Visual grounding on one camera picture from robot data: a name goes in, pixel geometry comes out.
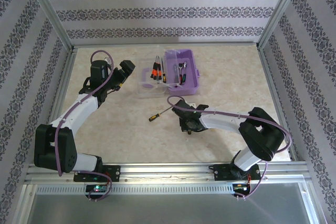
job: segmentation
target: floor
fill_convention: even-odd
[[[168,45],[164,49],[183,49]],[[254,106],[266,110],[276,121],[276,111],[255,46],[192,46],[199,69],[196,95],[188,102],[207,104],[223,111],[248,112]],[[63,110],[76,99],[90,75],[90,56],[98,48],[78,49]],[[115,46],[108,51],[117,66],[124,59],[135,62],[152,50],[150,46]],[[103,59],[97,54],[96,59]],[[188,135],[181,132],[178,117],[172,112],[149,122],[148,118],[168,108],[166,97],[138,99],[136,74],[85,121],[76,134],[77,152],[101,156],[105,163],[226,162],[246,144],[235,133],[210,129]],[[287,152],[274,161],[289,161]]]

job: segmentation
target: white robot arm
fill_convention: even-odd
[[[275,126],[252,119],[241,117],[234,118],[232,116],[216,114],[216,110],[209,108],[208,105],[201,104],[197,108],[194,108],[189,106],[185,101],[179,100],[175,106],[176,107],[172,110],[180,118],[182,131],[191,133],[215,128],[235,132],[244,138],[247,147],[236,154],[229,165],[229,169],[224,172],[216,171],[222,172],[223,176],[226,178],[246,178],[252,167],[257,169],[256,164],[258,162],[261,160],[272,160],[285,138],[284,133]],[[183,109],[215,112],[201,113],[185,111]],[[252,111],[246,113],[246,115],[275,123],[275,121],[261,108],[255,107]]]
[[[41,124],[36,129],[34,164],[38,167],[57,170],[54,139],[56,128],[60,125],[57,140],[61,172],[69,173],[73,170],[85,170],[88,172],[103,172],[101,157],[77,153],[74,137],[78,129],[90,114],[96,111],[104,103],[108,91],[118,91],[128,76],[133,72],[135,65],[130,60],[120,63],[121,69],[114,68],[109,80],[108,69],[110,65],[104,60],[96,60],[91,63],[91,76],[88,77],[83,88],[73,105],[51,124]],[[92,96],[84,99],[93,90],[101,87]]]

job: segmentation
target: wall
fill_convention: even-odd
[[[336,0],[291,0],[264,48],[301,160],[336,222]]]
[[[257,42],[278,0],[50,0],[74,45]]]
[[[10,222],[67,52],[37,0],[0,0],[0,223]]]

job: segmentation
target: screwdriver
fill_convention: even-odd
[[[162,80],[162,77],[161,77],[161,64],[160,64],[160,57],[159,57],[159,62],[157,63],[157,66],[158,66],[158,71],[159,71],[159,80]]]
[[[167,110],[171,109],[172,107],[173,107],[173,106],[170,106],[168,109],[162,111],[161,113],[158,113],[158,114],[156,114],[156,115],[154,115],[154,116],[151,116],[151,117],[149,118],[149,121],[152,122],[153,120],[155,120],[156,118],[158,118],[161,114],[163,114],[163,113],[166,112]]]
[[[161,58],[161,63],[162,63],[162,77],[163,77],[163,83],[166,83],[166,82],[167,82],[167,79],[166,79],[166,73],[164,72],[163,60],[162,60],[162,58]]]
[[[151,75],[151,78],[153,78],[154,80],[156,80],[156,77],[154,78],[154,76],[156,76],[155,72],[156,72],[157,65],[158,65],[158,63],[156,63],[157,60],[158,60],[157,58],[158,58],[158,57],[156,56],[156,58],[155,58],[155,62],[154,62],[154,64],[153,64],[152,75]]]

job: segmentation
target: aluminum frame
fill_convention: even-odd
[[[60,19],[58,18],[53,6],[50,3],[50,0],[38,0],[46,16],[50,20],[50,23],[54,27],[56,33],[62,40],[63,45],[66,47],[68,52],[72,51],[73,44],[67,34],[67,31],[64,29]]]
[[[268,84],[268,89],[270,91],[270,94],[271,94],[271,97],[272,97],[272,100],[273,100],[273,104],[274,104],[275,110],[277,112],[279,123],[287,131],[289,131],[288,125],[287,125],[287,122],[286,122],[286,118],[285,118],[285,115],[283,113],[281,103],[280,103],[280,100],[279,100],[279,97],[278,97],[277,89],[275,88],[274,82],[272,80],[271,73],[270,73],[269,68],[267,66],[266,57],[265,57],[264,52],[262,50],[258,50],[258,53],[259,53],[262,68],[264,69],[266,81],[267,81],[267,84]],[[299,161],[299,158],[298,158],[298,155],[295,151],[294,145],[291,145],[289,147],[288,152],[289,152],[291,160]]]
[[[282,17],[284,11],[289,5],[290,0],[279,0],[275,10],[272,13],[271,18],[269,19],[262,35],[257,43],[259,49],[263,49],[265,44],[267,43],[269,37],[273,33],[275,27],[277,26],[280,18]]]
[[[56,118],[58,118],[61,115],[64,99],[65,99],[67,89],[69,86],[69,82],[70,82],[72,69],[75,63],[75,58],[76,58],[76,53],[70,52],[67,57],[64,72],[62,73],[62,76],[61,76],[61,81],[60,81],[59,88],[57,90],[55,103],[54,103],[53,108],[51,109],[49,123],[51,123],[52,121],[54,121]]]
[[[244,183],[244,180],[220,182],[215,181],[214,173],[208,168],[214,163],[150,163],[150,164],[106,164],[120,165],[120,181],[114,183],[116,187],[136,188],[139,185],[157,186],[220,186],[235,183]],[[265,169],[265,163],[260,163],[260,172]],[[262,184],[298,183],[302,200],[305,204],[311,223],[326,223],[322,208],[317,200],[311,183],[311,177],[305,162],[269,162],[268,170]],[[39,168],[30,165],[24,181],[19,205],[15,212],[13,223],[27,223],[34,196],[39,186],[53,185],[59,188],[51,195],[67,194],[67,189],[73,185],[84,186],[95,183],[76,183],[73,173],[58,176],[57,171]]]

